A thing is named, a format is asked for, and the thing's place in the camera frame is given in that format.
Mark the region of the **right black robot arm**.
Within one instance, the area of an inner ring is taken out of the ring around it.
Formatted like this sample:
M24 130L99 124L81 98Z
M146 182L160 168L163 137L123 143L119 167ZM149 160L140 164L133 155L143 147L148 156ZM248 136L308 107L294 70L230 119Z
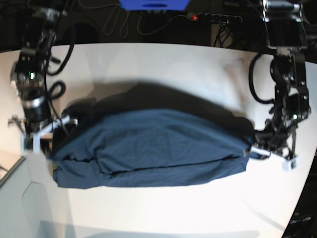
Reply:
M70 45L63 61L52 56L52 46L62 17L67 16L70 6L68 0L30 0L22 38L22 47L17 62L13 65L10 81L20 99L24 119L12 117L26 138L31 138L54 121L61 118L52 101L63 95L64 83L59 82L61 91L53 94L47 87L46 76L60 74L68 63L75 44L75 32L71 33Z

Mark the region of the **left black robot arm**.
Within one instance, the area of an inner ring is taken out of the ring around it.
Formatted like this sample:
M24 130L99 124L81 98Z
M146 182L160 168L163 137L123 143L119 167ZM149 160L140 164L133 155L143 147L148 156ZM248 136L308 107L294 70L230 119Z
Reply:
M272 104L271 119L265 128L255 132L248 154L265 160L272 154L288 162L295 160L296 129L311 113L306 84L305 50L308 47L302 21L300 0L262 0L262 21L267 47L274 51L270 74L275 82L275 97L260 99L254 88L253 72L262 53L249 66L248 82L253 98L261 104Z

